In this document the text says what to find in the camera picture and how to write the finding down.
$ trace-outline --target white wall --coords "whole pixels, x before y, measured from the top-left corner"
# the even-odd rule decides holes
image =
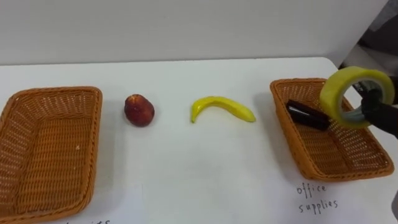
[[[0,64],[326,56],[387,0],[0,0]]]

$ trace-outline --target yellow tape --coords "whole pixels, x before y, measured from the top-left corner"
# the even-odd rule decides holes
[[[334,73],[323,86],[320,93],[322,109],[331,118],[347,128],[365,128],[370,124],[364,119],[353,121],[343,116],[341,102],[346,90],[359,81],[373,81],[382,91],[382,102],[391,105],[394,101],[395,90],[391,79],[377,70],[367,70],[359,67],[347,67]]]

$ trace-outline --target basket rim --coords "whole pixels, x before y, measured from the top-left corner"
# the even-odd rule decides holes
[[[280,91],[278,89],[278,87],[284,83],[288,83],[288,84],[293,84],[293,83],[321,83],[321,82],[325,82],[326,79],[325,78],[286,78],[286,79],[280,79],[280,80],[274,80],[273,82],[271,82],[270,84],[270,89],[272,94],[274,95],[274,97],[278,98],[278,102],[275,101],[275,103],[283,103],[283,100],[280,96]],[[351,106],[351,104],[349,103],[349,101],[346,98],[343,98],[343,103],[345,103],[351,110],[353,109],[353,107]],[[283,106],[283,113],[284,116],[289,120],[290,123],[294,123],[292,118],[290,117],[289,113],[287,112],[286,108]],[[309,174],[311,177],[317,179],[317,180],[323,180],[323,181],[333,181],[334,179],[338,179],[338,180],[343,180],[343,179],[349,179],[349,176],[367,176],[370,174],[377,174],[376,176],[384,176],[384,175],[388,175],[393,173],[394,171],[394,164],[392,162],[392,159],[390,158],[390,156],[388,155],[388,153],[386,152],[386,150],[380,145],[380,142],[374,137],[374,135],[372,134],[372,132],[370,132],[370,130],[368,128],[364,128],[364,131],[366,132],[366,134],[371,138],[372,141],[374,141],[378,148],[381,150],[381,153],[383,154],[383,156],[386,158],[388,165],[384,168],[380,168],[377,171],[359,171],[359,172],[345,172],[345,173],[341,173],[341,174],[326,174],[324,172],[322,172],[319,167],[314,163],[312,157],[309,155],[309,152],[307,151],[304,143],[303,143],[303,139],[298,131],[298,129],[296,128],[295,125],[291,125],[292,130],[294,131],[294,138],[296,138],[296,140],[300,143],[300,145],[298,146],[299,151],[301,153],[304,153],[307,157],[308,160],[306,161],[301,161],[301,164],[305,164],[305,167],[303,167],[302,169],[305,169],[306,171],[309,171]]]
[[[32,222],[45,222],[52,221],[59,218],[74,215],[79,211],[83,210],[91,201],[94,191],[95,175],[96,175],[96,157],[98,151],[98,135],[100,130],[100,119],[101,119],[101,109],[103,103],[102,91],[95,86],[60,86],[60,87],[47,87],[47,88],[31,88],[27,90],[21,90],[13,94],[7,101],[1,115],[0,115],[0,133],[3,131],[5,122],[9,115],[12,113],[12,106],[17,101],[18,97],[23,95],[33,95],[41,93],[51,93],[51,92],[68,92],[68,91],[90,91],[95,94],[94,97],[94,109],[91,114],[93,118],[91,123],[91,133],[90,133],[90,144],[87,149],[86,158],[87,163],[85,164],[83,174],[88,174],[87,178],[83,179],[81,185],[81,191],[79,199],[70,205],[58,208],[56,210],[49,210],[43,213],[23,213],[19,215],[12,215],[8,217],[0,217],[0,223],[32,223]]]

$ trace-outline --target dark red object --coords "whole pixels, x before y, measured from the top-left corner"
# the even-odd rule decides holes
[[[144,127],[150,124],[155,116],[152,103],[140,94],[133,94],[124,102],[124,113],[135,126]]]

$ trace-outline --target plastic fruit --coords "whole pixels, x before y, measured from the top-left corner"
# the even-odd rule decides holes
[[[222,96],[208,96],[196,100],[193,103],[191,122],[194,123],[200,112],[202,112],[205,108],[209,106],[217,106],[226,109],[231,114],[247,122],[256,121],[256,117],[254,116],[253,112],[244,105]]]
[[[147,126],[155,116],[152,103],[140,94],[133,94],[124,102],[124,113],[127,119],[135,126]]]

